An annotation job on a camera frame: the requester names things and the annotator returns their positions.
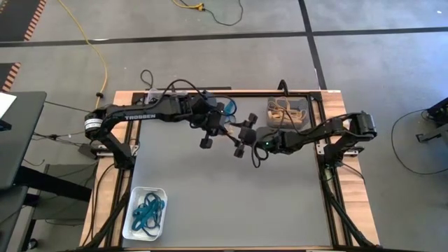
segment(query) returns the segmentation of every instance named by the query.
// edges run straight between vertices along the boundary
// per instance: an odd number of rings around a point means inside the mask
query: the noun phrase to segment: black stand
[[[21,166],[17,171],[14,183],[84,202],[89,202],[90,193],[92,192],[91,189],[84,186],[24,166]]]

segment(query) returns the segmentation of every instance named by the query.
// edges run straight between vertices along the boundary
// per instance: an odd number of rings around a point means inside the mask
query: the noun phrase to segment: floor
[[[241,0],[243,20],[233,27],[220,26],[207,13],[177,8],[170,1],[64,2],[90,39],[141,38],[98,45],[109,71],[102,104],[110,103],[116,90],[147,88],[139,79],[143,69],[154,73],[157,88],[175,78],[202,87],[276,88],[283,78],[293,89],[341,90],[347,111],[371,113],[379,132],[364,144],[360,163],[381,244],[418,251],[443,251],[448,246],[448,173],[413,174],[400,165],[391,147],[395,120],[448,96],[448,2]],[[203,2],[224,22],[239,16],[237,0]],[[303,3],[309,23],[302,16]],[[245,37],[215,39],[220,34]],[[167,38],[190,35],[186,41]],[[197,40],[194,35],[209,36]],[[0,63],[21,63],[12,91],[43,90],[49,101],[93,109],[103,69],[91,48],[63,42],[80,40],[64,9],[48,0],[31,37],[37,46],[0,44]],[[36,131],[79,132],[83,116],[46,105]],[[438,140],[427,144],[415,140],[415,134],[431,127],[415,113],[397,124],[393,137],[399,156],[420,172],[448,164],[448,148]],[[82,135],[71,140],[86,142]],[[91,162],[73,146],[50,141],[31,143],[26,158],[31,162],[45,158],[51,164]],[[18,249],[27,214],[29,209],[21,213],[9,251]],[[36,251],[74,248],[81,229],[38,222],[33,237],[42,242]]]

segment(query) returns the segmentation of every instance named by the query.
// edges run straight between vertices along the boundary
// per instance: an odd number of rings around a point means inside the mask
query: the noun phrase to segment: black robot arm
[[[208,92],[191,94],[164,94],[161,98],[144,105],[98,108],[85,117],[85,136],[92,141],[100,141],[112,153],[115,167],[133,169],[135,157],[129,145],[121,143],[112,129],[119,122],[158,119],[165,122],[187,120],[192,128],[201,128],[206,136],[201,140],[201,148],[210,148],[209,137],[226,134],[223,113],[224,104]]]
[[[235,156],[241,158],[244,146],[259,148],[266,153],[291,154],[300,150],[305,144],[326,139],[333,136],[341,136],[336,143],[325,146],[323,161],[326,165],[333,166],[342,161],[343,155],[360,141],[370,141],[377,135],[372,116],[367,113],[349,113],[331,118],[321,124],[299,131],[286,131],[271,127],[259,127],[252,129],[257,117],[253,114],[243,123],[234,123],[240,127],[239,142],[236,143]],[[344,121],[349,120],[349,128],[344,126]]]

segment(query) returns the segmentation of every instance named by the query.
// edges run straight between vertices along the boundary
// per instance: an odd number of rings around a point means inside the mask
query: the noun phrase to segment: gray tabletop
[[[238,98],[237,121],[250,112],[266,125],[267,98]],[[163,233],[125,247],[329,246],[314,149],[270,155],[256,169],[224,136],[209,150],[204,132],[187,122],[143,121],[132,188],[163,188],[168,197]]]
[[[47,96],[45,92],[11,92],[9,94],[17,98],[2,118],[11,124],[12,128],[0,132],[0,190],[13,185]]]

